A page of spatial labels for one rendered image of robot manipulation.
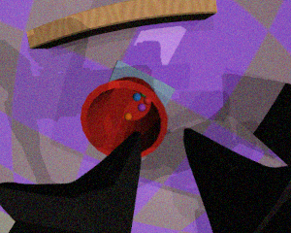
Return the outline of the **tan wooden flat bar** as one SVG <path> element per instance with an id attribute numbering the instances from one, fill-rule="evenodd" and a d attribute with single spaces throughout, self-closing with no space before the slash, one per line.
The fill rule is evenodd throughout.
<path id="1" fill-rule="evenodd" d="M 216 0 L 129 0 L 88 9 L 26 32 L 31 50 L 49 50 L 92 35 L 214 16 Z"/>

